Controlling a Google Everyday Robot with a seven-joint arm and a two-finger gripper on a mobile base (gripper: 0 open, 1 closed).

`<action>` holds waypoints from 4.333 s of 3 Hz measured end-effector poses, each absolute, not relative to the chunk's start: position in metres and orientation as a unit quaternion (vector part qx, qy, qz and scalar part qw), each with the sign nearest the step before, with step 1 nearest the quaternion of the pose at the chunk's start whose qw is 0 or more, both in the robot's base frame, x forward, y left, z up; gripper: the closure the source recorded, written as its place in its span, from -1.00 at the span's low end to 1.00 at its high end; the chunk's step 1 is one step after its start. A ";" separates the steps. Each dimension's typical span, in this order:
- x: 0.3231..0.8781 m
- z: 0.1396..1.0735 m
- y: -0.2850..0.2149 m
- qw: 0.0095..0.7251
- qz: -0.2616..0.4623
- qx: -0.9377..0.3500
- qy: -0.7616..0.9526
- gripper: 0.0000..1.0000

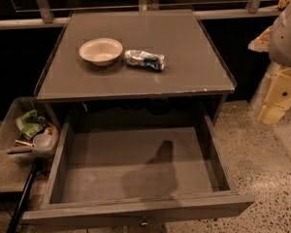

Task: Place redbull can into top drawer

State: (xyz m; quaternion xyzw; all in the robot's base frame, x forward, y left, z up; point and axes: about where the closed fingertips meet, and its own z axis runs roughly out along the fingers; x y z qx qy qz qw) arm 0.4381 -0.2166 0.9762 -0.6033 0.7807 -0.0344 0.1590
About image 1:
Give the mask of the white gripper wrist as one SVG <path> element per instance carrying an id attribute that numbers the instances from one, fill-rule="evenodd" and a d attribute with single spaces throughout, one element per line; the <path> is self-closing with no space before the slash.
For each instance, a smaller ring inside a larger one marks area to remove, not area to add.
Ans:
<path id="1" fill-rule="evenodd" d="M 248 48 L 269 52 L 270 60 L 291 67 L 291 1 L 271 27 L 252 40 Z M 272 76 L 272 81 L 258 120 L 264 124 L 277 124 L 291 108 L 291 68 Z"/>

